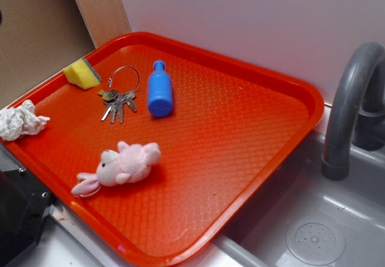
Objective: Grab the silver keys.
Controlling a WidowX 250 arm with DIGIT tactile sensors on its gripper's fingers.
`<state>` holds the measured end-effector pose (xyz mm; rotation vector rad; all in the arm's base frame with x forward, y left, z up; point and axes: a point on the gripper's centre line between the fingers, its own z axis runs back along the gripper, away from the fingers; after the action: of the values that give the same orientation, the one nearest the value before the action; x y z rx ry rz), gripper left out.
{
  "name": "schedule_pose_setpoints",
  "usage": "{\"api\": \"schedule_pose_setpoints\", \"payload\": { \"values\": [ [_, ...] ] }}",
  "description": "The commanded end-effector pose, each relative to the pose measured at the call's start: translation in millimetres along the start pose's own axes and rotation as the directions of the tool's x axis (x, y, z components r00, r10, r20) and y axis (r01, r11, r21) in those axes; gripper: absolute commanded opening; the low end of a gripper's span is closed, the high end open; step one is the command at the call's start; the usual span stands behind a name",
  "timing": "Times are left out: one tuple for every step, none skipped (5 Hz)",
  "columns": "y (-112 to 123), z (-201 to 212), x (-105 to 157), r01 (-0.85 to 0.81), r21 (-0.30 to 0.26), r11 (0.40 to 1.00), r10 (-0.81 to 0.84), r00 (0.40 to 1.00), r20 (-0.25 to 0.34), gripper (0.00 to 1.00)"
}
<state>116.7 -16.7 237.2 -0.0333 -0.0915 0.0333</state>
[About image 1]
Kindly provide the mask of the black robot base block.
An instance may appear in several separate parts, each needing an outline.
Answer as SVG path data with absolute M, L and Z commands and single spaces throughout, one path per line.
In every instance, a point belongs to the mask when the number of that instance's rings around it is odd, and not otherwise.
M 1 266 L 15 264 L 39 245 L 51 204 L 50 190 L 1 153 Z

